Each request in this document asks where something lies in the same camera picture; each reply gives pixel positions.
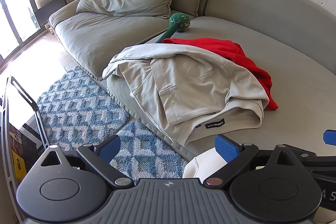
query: black label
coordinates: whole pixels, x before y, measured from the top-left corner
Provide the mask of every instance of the black label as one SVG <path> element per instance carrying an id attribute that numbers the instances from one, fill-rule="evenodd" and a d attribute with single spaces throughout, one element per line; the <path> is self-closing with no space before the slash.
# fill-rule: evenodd
<path id="1" fill-rule="evenodd" d="M 221 127 L 223 124 L 225 124 L 225 120 L 221 119 L 218 122 L 206 123 L 205 128 Z"/>

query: red shirt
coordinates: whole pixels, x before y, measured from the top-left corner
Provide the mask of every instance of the red shirt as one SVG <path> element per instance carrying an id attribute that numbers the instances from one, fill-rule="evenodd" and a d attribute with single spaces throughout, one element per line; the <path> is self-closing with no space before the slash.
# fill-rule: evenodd
<path id="1" fill-rule="evenodd" d="M 196 39 L 166 38 L 162 43 L 196 46 L 214 52 L 226 59 L 231 60 L 237 65 L 248 69 L 263 86 L 269 98 L 269 103 L 265 109 L 276 110 L 278 108 L 278 105 L 272 99 L 270 93 L 272 87 L 270 75 L 266 71 L 258 68 L 251 59 L 247 58 L 239 44 L 233 43 L 230 40 L 220 40 L 206 37 Z"/>

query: green plush toy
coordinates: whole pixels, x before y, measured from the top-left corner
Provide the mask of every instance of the green plush toy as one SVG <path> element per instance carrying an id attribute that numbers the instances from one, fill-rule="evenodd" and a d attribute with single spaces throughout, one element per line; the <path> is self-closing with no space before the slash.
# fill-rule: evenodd
<path id="1" fill-rule="evenodd" d="M 176 13 L 169 19 L 169 29 L 159 38 L 156 43 L 162 43 L 163 39 L 170 38 L 175 32 L 185 32 L 190 26 L 190 19 L 187 14 Z"/>

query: tile floor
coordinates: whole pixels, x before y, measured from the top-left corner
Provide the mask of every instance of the tile floor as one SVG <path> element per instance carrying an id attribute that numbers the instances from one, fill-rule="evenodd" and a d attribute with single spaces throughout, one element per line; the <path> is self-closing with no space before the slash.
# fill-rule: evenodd
<path id="1" fill-rule="evenodd" d="M 4 93 L 7 78 L 13 75 L 36 101 L 55 81 L 75 66 L 76 63 L 65 52 L 55 35 L 45 33 L 0 69 L 0 97 Z"/>

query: blue rug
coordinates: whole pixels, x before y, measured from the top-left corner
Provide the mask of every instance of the blue rug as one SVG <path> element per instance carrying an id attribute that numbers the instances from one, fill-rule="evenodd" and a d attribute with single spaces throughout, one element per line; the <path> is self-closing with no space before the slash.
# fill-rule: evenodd
<path id="1" fill-rule="evenodd" d="M 110 164 L 137 181 L 139 178 L 182 178 L 187 161 L 138 121 L 118 133 L 121 148 Z"/>
<path id="2" fill-rule="evenodd" d="M 129 119 L 80 67 L 69 70 L 37 100 L 50 144 L 74 150 L 84 143 L 99 144 Z"/>
<path id="3" fill-rule="evenodd" d="M 112 98 L 80 67 L 68 71 L 37 100 L 50 144 L 74 150 L 84 143 L 101 143 L 112 134 L 121 149 L 110 164 L 131 177 L 181 178 L 187 162 L 157 138 Z"/>

